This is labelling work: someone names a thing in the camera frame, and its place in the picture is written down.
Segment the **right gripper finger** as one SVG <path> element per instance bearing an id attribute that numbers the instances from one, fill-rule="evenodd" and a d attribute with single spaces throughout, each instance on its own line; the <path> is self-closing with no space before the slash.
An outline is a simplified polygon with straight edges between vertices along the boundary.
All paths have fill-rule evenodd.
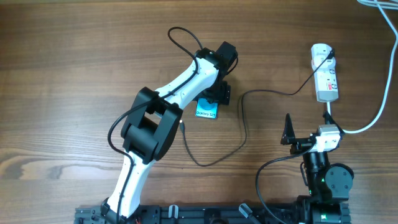
<path id="1" fill-rule="evenodd" d="M 345 132 L 343 131 L 343 129 L 342 129 L 342 128 L 336 123 L 336 121 L 332 118 L 332 116 L 331 116 L 331 114 L 330 114 L 329 112 L 325 111 L 324 114 L 323 114 L 323 118 L 324 118 L 324 120 L 325 120 L 325 124 L 332 124 L 332 125 L 335 125 L 335 126 L 338 128 L 340 134 L 344 134 L 344 133 L 345 133 Z"/>
<path id="2" fill-rule="evenodd" d="M 289 145 L 289 144 L 293 144 L 294 142 L 295 142 L 294 128 L 293 128 L 290 114 L 287 113 L 285 116 L 284 131 L 282 133 L 280 143 L 282 145 Z"/>

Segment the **turquoise Galaxy S25 smartphone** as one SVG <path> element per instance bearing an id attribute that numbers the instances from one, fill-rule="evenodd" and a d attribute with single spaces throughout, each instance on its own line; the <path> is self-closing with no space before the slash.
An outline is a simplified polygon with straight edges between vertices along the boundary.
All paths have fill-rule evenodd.
<path id="1" fill-rule="evenodd" d="M 209 103 L 204 98 L 199 98 L 197 101 L 197 108 L 195 112 L 196 117 L 216 119 L 218 114 L 218 104 Z"/>

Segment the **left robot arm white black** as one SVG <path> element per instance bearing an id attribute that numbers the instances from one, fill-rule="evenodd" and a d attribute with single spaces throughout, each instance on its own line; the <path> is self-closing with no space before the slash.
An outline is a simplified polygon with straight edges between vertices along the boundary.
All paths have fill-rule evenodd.
<path id="1" fill-rule="evenodd" d="M 236 47 L 228 42 L 217 50 L 201 46 L 189 56 L 191 64 L 176 79 L 156 90 L 142 88 L 108 131 L 109 146 L 124 157 L 114 192 L 101 205 L 109 223 L 126 223 L 138 209 L 150 169 L 170 149 L 191 101 L 229 104 L 231 87 L 224 78 L 238 64 Z"/>

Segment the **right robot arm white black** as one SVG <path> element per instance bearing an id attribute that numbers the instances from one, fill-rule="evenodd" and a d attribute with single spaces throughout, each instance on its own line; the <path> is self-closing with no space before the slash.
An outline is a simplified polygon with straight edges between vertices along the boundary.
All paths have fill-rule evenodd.
<path id="1" fill-rule="evenodd" d="M 345 135 L 329 112 L 323 114 L 325 124 L 320 125 L 307 138 L 295 135 L 289 114 L 280 140 L 290 146 L 290 155 L 266 162 L 257 170 L 256 193 L 265 210 L 266 219 L 274 223 L 350 223 L 348 204 L 353 186 L 354 172 L 342 163 L 330 163 L 328 153 L 339 148 Z M 276 162 L 301 157 L 300 172 L 308 195 L 299 195 L 288 205 L 268 206 L 261 195 L 259 176 L 267 166 Z"/>

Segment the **white power strip socket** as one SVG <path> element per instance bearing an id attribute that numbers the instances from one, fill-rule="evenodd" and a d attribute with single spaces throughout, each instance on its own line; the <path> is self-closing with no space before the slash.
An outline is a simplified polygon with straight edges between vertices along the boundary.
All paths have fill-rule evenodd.
<path id="1" fill-rule="evenodd" d="M 317 101 L 327 103 L 337 100 L 338 83 L 335 68 L 321 70 L 319 68 L 313 70 Z"/>

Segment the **white USB charger adapter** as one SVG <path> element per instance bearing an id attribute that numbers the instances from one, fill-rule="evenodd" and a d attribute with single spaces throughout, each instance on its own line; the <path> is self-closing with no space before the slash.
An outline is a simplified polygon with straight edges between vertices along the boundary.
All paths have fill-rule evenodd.
<path id="1" fill-rule="evenodd" d="M 319 69 L 334 69 L 336 60 L 334 56 L 334 49 L 327 44 L 314 44 L 311 48 L 312 68 Z"/>

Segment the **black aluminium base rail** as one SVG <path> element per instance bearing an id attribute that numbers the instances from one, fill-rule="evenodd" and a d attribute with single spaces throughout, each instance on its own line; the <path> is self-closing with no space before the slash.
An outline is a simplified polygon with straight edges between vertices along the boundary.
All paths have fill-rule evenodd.
<path id="1" fill-rule="evenodd" d="M 130 218 L 121 223 L 351 223 L 347 204 L 340 205 L 296 205 L 294 203 L 272 204 L 273 215 L 262 207 L 240 206 L 220 207 L 178 207 L 171 205 L 140 205 Z"/>

